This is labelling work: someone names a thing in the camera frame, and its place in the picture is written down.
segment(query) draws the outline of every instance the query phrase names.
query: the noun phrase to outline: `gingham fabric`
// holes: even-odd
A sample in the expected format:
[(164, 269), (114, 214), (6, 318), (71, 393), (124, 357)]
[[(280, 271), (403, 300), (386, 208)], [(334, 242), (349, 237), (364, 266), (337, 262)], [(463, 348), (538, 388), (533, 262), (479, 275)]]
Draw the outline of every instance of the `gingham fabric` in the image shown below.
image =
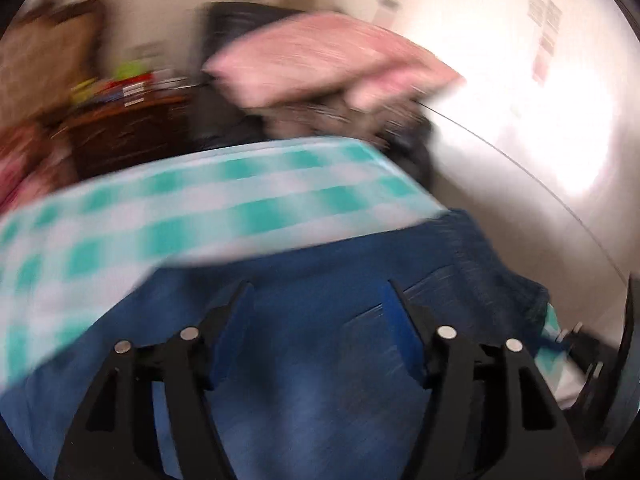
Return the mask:
[(333, 137), (193, 153), (51, 195), (0, 220), (0, 386), (168, 260), (231, 261), (403, 228), (444, 210), (374, 149)]

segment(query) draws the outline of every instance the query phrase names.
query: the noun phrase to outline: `thin wire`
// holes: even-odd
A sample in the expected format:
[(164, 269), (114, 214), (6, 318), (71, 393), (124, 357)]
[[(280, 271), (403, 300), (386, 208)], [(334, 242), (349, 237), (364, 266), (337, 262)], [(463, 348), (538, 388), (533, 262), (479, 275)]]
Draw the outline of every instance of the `thin wire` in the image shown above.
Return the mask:
[(527, 175), (529, 175), (533, 180), (535, 180), (538, 184), (540, 184), (540, 186), (543, 187), (543, 189), (546, 190), (546, 192), (549, 193), (549, 195), (551, 195), (554, 199), (556, 199), (556, 202), (558, 202), (562, 207), (564, 207), (564, 209), (575, 219), (575, 221), (578, 222), (578, 224), (581, 225), (581, 227), (589, 234), (589, 236), (591, 237), (591, 239), (594, 241), (594, 243), (600, 248), (600, 250), (602, 251), (602, 253), (605, 255), (607, 261), (610, 263), (611, 267), (613, 267), (613, 269), (616, 271), (616, 274), (618, 275), (618, 277), (620, 278), (620, 280), (622, 280), (622, 283), (626, 285), (627, 282), (627, 277), (624, 275), (624, 273), (622, 272), (622, 270), (618, 267), (618, 265), (615, 263), (614, 259), (611, 257), (611, 255), (607, 252), (607, 250), (604, 248), (604, 246), (602, 245), (602, 243), (595, 237), (595, 235), (590, 231), (590, 229), (584, 224), (584, 222), (582, 220), (580, 220), (580, 218), (578, 217), (578, 215), (576, 213), (574, 213), (572, 211), (572, 209), (565, 204), (562, 199), (556, 195), (556, 193), (553, 192), (553, 190), (547, 186), (544, 182), (542, 182), (538, 177), (536, 177), (533, 173), (531, 173), (527, 168), (525, 168), (522, 164), (520, 164), (517, 160), (515, 160), (513, 157), (509, 156), (507, 153), (505, 153), (503, 150), (501, 150), (500, 148), (497, 148), (496, 146), (492, 145), (490, 142), (488, 142), (487, 140), (483, 139), (481, 136), (479, 136), (478, 134), (472, 132), (469, 128), (467, 128), (466, 126), (463, 126), (462, 124), (460, 124), (457, 121), (454, 121), (453, 119), (447, 117), (446, 115), (441, 114), (439, 111), (434, 110), (433, 108), (428, 107), (426, 104), (423, 103), (419, 103), (421, 104), (424, 108), (426, 108), (427, 110), (430, 110), (431, 112), (438, 114), (440, 117), (442, 117), (443, 119), (446, 119), (447, 121), (450, 121), (451, 123), (455, 124), (456, 126), (458, 126), (459, 128), (462, 128), (463, 130), (465, 130), (466, 132), (470, 133), (471, 135), (473, 135), (476, 139), (479, 139), (480, 141), (484, 142), (487, 146), (489, 146), (490, 148), (494, 149), (496, 152), (500, 153), (502, 156), (504, 156), (505, 158), (507, 158), (507, 160), (509, 160), (510, 162), (512, 162), (513, 164), (515, 164), (518, 168), (520, 168), (522, 171), (524, 171)]

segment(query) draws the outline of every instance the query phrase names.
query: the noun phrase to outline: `pink pillow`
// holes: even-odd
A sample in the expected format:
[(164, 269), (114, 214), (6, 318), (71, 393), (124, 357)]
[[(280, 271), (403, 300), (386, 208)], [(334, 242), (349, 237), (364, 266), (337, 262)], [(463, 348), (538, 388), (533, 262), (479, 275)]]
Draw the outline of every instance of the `pink pillow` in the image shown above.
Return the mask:
[(299, 14), (235, 40), (203, 70), (243, 108), (328, 93), (398, 64), (449, 70), (428, 50), (384, 28), (336, 12)]
[(401, 98), (435, 92), (460, 79), (460, 74), (444, 63), (405, 64), (364, 76), (344, 93), (344, 101), (354, 110), (371, 112)]

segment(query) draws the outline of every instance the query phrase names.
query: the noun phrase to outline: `metal pin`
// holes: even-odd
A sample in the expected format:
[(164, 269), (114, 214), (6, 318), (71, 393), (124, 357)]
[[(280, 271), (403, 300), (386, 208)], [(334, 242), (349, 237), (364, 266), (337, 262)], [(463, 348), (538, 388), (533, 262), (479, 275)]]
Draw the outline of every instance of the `metal pin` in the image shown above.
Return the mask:
[(524, 348), (517, 339), (507, 339), (506, 346), (512, 352), (520, 352)]
[(191, 341), (192, 339), (196, 339), (200, 335), (200, 331), (194, 326), (188, 326), (187, 328), (183, 328), (180, 332), (180, 338), (185, 341)]
[(116, 351), (116, 354), (126, 354), (131, 350), (131, 343), (126, 340), (118, 341), (113, 349)]
[(439, 326), (436, 332), (443, 339), (453, 339), (458, 335), (456, 329), (449, 325)]

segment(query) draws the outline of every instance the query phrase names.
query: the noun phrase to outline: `dark wood cabinet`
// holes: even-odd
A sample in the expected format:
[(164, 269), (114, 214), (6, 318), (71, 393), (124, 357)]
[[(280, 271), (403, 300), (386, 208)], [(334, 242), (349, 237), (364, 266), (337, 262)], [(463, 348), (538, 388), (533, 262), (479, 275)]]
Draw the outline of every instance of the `dark wood cabinet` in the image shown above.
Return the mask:
[(80, 180), (189, 151), (188, 92), (150, 92), (73, 116), (65, 136)]

